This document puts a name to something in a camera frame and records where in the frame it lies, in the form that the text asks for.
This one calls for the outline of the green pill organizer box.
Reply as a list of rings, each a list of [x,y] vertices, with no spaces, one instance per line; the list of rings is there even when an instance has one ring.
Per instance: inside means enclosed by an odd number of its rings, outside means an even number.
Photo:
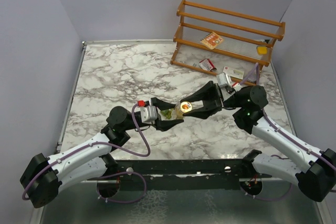
[[[167,110],[160,111],[160,114],[164,117],[165,120],[176,119],[176,112],[174,109],[167,109]]]

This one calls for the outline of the clear pill bottle gold lid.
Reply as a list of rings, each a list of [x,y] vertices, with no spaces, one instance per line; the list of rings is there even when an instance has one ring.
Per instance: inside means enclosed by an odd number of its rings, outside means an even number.
[[[178,103],[173,112],[172,116],[175,119],[183,119],[183,114],[192,111],[192,104],[188,101]]]

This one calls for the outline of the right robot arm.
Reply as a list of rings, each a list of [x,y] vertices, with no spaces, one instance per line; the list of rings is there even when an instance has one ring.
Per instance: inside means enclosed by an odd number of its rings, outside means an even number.
[[[275,123],[264,111],[268,104],[265,88],[259,85],[242,87],[229,98],[222,87],[209,81],[181,102],[202,101],[203,107],[184,114],[207,119],[222,109],[235,109],[234,121],[238,128],[275,147],[287,159],[278,159],[260,151],[249,153],[249,160],[241,164],[246,177],[266,174],[297,186],[309,199],[321,202],[335,186],[335,151],[314,147]]]

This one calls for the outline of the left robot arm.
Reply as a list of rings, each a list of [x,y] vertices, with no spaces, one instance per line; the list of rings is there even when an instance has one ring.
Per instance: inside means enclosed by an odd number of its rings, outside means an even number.
[[[142,127],[152,126],[165,132],[183,123],[182,119],[160,118],[158,110],[173,107],[156,98],[137,102],[131,111],[116,106],[110,111],[106,126],[89,140],[48,157],[42,153],[35,155],[19,180],[24,189],[22,199],[31,201],[34,208],[40,208],[54,200],[62,190],[84,180],[133,175],[134,171],[119,167],[111,152],[122,150],[135,156],[148,157],[151,150],[143,133],[140,136],[146,146],[146,153],[124,148],[130,139],[128,131],[140,132]]]

